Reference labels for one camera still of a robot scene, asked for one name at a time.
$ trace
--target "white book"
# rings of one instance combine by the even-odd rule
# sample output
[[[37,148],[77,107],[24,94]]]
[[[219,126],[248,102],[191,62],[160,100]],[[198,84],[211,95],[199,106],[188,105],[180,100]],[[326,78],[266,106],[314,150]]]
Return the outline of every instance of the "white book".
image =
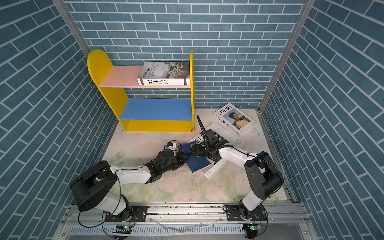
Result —
[[[189,62],[145,62],[137,81],[141,86],[189,86]]]
[[[212,129],[215,133],[223,137],[225,140],[229,142],[229,144],[232,144],[235,147],[241,148],[244,145],[244,141],[242,141],[240,138],[235,136],[234,134],[227,131],[222,126],[218,125],[216,122],[211,123],[208,127],[205,129]],[[196,141],[197,143],[201,143],[204,141],[204,138],[201,134],[195,136],[193,139],[191,139],[189,142]],[[220,159],[215,165],[214,162],[210,159],[208,161],[211,162],[211,165],[200,169],[200,171],[204,174],[204,176],[209,180],[211,179],[226,163],[227,160]]]
[[[221,126],[237,136],[241,136],[255,124],[252,118],[240,111],[232,103],[228,103],[215,111],[214,116],[217,121],[220,121]]]

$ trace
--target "blue shelf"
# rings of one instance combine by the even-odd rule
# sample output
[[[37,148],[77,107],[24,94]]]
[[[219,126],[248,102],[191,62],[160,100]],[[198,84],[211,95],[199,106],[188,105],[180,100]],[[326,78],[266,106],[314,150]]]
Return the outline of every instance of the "blue shelf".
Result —
[[[120,119],[192,121],[191,100],[129,98]]]

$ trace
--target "blue brick wallpaper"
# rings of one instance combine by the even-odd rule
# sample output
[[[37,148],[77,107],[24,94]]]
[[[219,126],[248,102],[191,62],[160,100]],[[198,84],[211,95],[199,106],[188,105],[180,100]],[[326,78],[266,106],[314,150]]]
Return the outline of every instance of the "blue brick wallpaper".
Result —
[[[322,239],[384,239],[384,1],[316,0],[265,109]]]
[[[128,0],[66,4],[91,49],[115,65],[189,60],[196,107],[257,108],[305,0]],[[183,89],[127,89],[133,98],[188,98]]]
[[[0,239],[51,238],[115,117],[51,0],[0,0]]]

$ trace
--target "floral tablecloth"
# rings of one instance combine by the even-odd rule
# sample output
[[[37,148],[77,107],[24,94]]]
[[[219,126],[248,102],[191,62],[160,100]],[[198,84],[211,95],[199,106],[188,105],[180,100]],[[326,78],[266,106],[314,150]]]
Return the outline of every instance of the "floral tablecloth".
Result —
[[[212,109],[197,109],[204,126],[214,121]],[[242,149],[259,153],[270,152],[264,138],[262,128],[255,110],[245,110],[256,124],[241,139],[245,141]],[[118,124],[107,147],[103,160],[110,165],[133,167],[147,163],[157,156],[170,140],[178,140],[182,144],[188,142],[200,132],[196,124],[196,132],[126,132]],[[187,164],[176,171],[168,171],[162,178],[150,184],[124,184],[122,194],[130,202],[220,202],[239,201],[250,190],[245,171],[232,162],[208,180],[201,171],[192,173]],[[119,194],[118,187],[112,192]],[[286,200],[283,189],[273,194],[270,200]]]

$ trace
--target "yellow bookshelf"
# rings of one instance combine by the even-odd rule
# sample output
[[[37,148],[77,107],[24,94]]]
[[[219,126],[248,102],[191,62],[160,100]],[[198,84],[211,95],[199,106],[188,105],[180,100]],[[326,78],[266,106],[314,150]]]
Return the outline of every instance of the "yellow bookshelf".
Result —
[[[89,74],[126,131],[195,131],[195,72],[190,53],[190,86],[141,86],[141,66],[113,66],[108,55],[96,49],[88,56]],[[124,88],[190,88],[191,99],[128,98]]]

